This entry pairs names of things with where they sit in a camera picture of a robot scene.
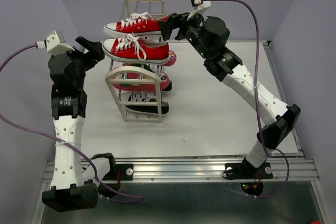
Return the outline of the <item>pink flip-flop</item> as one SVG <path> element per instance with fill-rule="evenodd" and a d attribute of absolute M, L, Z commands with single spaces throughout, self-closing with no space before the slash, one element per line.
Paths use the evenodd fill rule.
<path fill-rule="evenodd" d="M 160 67 L 156 67 L 154 70 L 152 70 L 150 65 L 140 64 L 140 63 L 124 63 L 122 66 L 123 67 L 133 66 L 133 67 L 138 67 L 138 68 L 145 69 L 145 70 L 149 71 L 150 73 L 156 74 L 159 77 L 160 81 L 170 79 L 165 72 L 157 71 L 157 68 L 160 68 Z M 114 88 L 116 88 L 118 90 L 123 90 L 123 91 L 133 91 L 129 88 L 129 86 L 133 85 L 133 84 L 151 84 L 151 83 L 144 83 L 145 80 L 150 80 L 150 77 L 144 76 L 144 75 L 141 75 L 141 74 L 138 74 L 138 73 L 135 73 L 135 72 L 122 73 L 122 74 L 118 75 L 116 78 L 117 79 L 127 79 L 127 80 L 130 79 L 130 80 L 139 80 L 140 81 L 138 83 L 113 83 L 112 84 Z"/>
<path fill-rule="evenodd" d="M 169 50 L 169 60 L 163 66 L 167 67 L 173 66 L 176 63 L 176 60 L 177 60 L 176 53 L 172 50 Z"/>

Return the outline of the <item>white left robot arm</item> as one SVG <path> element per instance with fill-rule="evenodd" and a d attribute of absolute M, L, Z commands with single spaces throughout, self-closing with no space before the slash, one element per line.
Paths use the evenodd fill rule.
<path fill-rule="evenodd" d="M 76 42 L 87 52 L 68 45 L 60 31 L 52 31 L 45 40 L 51 55 L 51 113 L 57 140 L 54 174 L 50 190 L 42 193 L 42 202 L 57 212 L 90 209 L 98 202 L 98 185 L 83 177 L 80 148 L 87 106 L 86 71 L 104 59 L 104 53 L 98 42 L 81 36 Z"/>

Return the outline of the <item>beige chrome shoe shelf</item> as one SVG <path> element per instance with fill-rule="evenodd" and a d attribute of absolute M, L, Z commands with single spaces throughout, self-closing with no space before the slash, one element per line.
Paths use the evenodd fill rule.
<path fill-rule="evenodd" d="M 123 0 L 121 17 L 131 14 L 130 4 L 134 3 L 135 11 L 143 2 L 151 12 L 152 3 L 161 4 L 161 12 L 165 11 L 165 0 Z M 140 63 L 124 63 L 114 67 L 111 60 L 110 71 L 105 82 L 125 122 L 159 122 L 163 121 L 161 81 L 164 67 L 162 65 Z"/>

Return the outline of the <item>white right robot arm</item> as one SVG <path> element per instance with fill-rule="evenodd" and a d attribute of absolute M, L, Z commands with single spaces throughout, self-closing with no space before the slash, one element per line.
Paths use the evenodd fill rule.
<path fill-rule="evenodd" d="M 244 158 L 241 170 L 253 177 L 260 166 L 294 128 L 300 108 L 288 105 L 275 97 L 253 77 L 243 61 L 226 46 L 230 31 L 218 17 L 203 18 L 197 14 L 172 14 L 158 23 L 162 37 L 168 40 L 178 29 L 175 40 L 186 39 L 204 59 L 204 67 L 218 81 L 234 90 L 257 113 L 258 124 L 264 124 L 257 133 L 257 142 Z"/>

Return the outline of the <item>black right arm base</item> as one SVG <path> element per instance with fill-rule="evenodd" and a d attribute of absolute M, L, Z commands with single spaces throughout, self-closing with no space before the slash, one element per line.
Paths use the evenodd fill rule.
<path fill-rule="evenodd" d="M 241 180 L 240 186 L 247 196 L 261 196 L 264 190 L 264 179 L 272 179 L 273 173 L 268 162 L 258 168 L 253 167 L 244 158 L 240 163 L 226 163 L 222 176 L 226 180 Z"/>

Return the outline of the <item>black sneaker white laces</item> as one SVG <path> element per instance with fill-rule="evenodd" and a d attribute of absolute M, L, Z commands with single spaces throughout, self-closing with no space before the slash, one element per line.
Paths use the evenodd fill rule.
<path fill-rule="evenodd" d="M 133 97 L 134 102 L 156 102 L 156 98 L 143 98 L 140 96 Z M 157 105 L 125 105 L 124 108 L 133 113 L 139 114 L 149 114 L 149 115 L 158 115 L 158 106 Z M 168 102 L 161 102 L 161 113 L 162 115 L 167 115 L 170 111 Z"/>

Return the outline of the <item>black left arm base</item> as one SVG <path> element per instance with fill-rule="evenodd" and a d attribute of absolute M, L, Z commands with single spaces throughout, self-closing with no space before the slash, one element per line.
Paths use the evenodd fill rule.
<path fill-rule="evenodd" d="M 119 191 L 121 182 L 133 180 L 133 164 L 116 163 L 112 153 L 96 154 L 91 161 L 96 167 L 99 180 L 111 182 L 107 186 L 113 190 Z"/>

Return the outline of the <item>red sneaker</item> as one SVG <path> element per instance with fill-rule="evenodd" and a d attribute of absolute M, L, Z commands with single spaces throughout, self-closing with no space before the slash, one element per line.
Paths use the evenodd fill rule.
<path fill-rule="evenodd" d="M 161 35 L 158 22 L 167 21 L 169 17 L 169 14 L 132 13 L 126 19 L 105 24 L 103 32 L 113 38 L 126 34 L 134 34 L 136 37 Z"/>
<path fill-rule="evenodd" d="M 169 44 L 151 41 L 133 34 L 109 38 L 102 42 L 104 54 L 122 63 L 150 63 L 163 65 L 169 61 Z"/>

